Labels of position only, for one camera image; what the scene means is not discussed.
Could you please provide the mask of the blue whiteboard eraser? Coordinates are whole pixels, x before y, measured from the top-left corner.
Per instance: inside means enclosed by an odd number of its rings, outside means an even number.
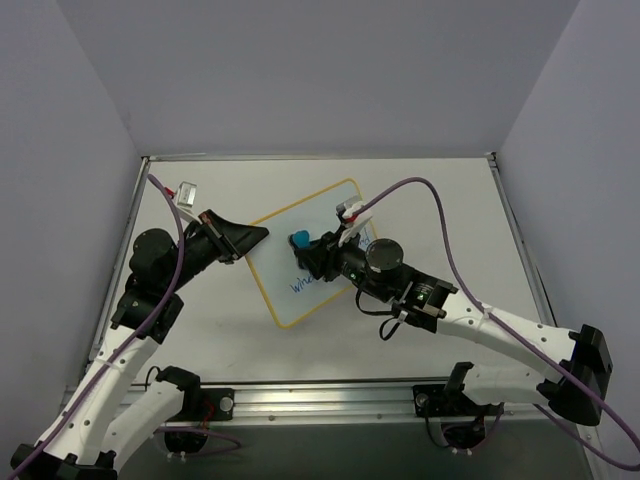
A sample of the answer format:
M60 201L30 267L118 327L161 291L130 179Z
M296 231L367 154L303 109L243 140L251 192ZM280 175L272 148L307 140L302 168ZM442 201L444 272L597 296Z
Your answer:
M299 230L291 234L289 237L291 245L295 249L309 248L311 244L310 234L308 230Z

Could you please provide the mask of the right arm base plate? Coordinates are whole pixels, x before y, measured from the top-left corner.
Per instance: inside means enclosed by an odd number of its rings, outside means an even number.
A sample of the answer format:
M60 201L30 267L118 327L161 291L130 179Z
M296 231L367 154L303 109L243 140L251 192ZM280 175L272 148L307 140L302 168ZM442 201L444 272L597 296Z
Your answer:
M412 387L414 410L418 417L475 417L485 407L474 403L462 388L447 389L444 383L418 384Z

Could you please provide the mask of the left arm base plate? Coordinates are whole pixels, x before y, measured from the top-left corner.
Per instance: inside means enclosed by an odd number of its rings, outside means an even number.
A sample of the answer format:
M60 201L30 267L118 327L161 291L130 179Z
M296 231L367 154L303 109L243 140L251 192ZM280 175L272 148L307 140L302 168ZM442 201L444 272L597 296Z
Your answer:
M198 402L184 414L183 419L199 423L230 421L234 416L234 407L234 389L204 388Z

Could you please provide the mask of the yellow framed whiteboard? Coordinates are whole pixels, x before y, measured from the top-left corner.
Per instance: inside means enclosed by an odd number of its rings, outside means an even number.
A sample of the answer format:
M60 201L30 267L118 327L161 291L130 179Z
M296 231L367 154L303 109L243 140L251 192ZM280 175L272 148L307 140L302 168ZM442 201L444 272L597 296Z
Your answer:
M337 230L336 207L354 197L362 197L360 188L355 180L346 178L254 223L266 228L269 235L247 254L246 260L278 327L296 325L352 288L342 277L327 283L299 268L288 237L305 230L311 240L316 240Z

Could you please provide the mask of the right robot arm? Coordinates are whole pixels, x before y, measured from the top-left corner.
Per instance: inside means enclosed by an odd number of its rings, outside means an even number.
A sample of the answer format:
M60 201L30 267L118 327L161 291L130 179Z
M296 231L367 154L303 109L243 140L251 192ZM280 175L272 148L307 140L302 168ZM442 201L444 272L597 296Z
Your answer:
M358 295L386 304L381 313L396 326L462 338L512 360L502 368L457 363L443 390L450 409L464 413L476 404L543 404L573 423L599 424L613 370L599 329L553 327L472 301L453 284L406 264L394 240L378 239L361 248L358 238L339 239L339 233L327 232L312 240L299 231L288 243L300 268L325 282L347 279Z

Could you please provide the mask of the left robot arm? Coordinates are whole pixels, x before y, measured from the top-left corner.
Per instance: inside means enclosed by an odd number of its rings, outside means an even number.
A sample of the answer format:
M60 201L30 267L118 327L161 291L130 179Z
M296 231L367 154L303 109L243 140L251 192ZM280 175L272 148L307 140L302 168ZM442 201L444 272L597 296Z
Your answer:
M55 423L11 459L14 479L115 479L161 425L190 419L203 402L198 375L160 371L148 391L118 410L147 360L163 343L184 303L177 290L214 262L243 258L269 231L230 222L207 210L173 240L163 229L133 243L126 282L111 324L85 377Z

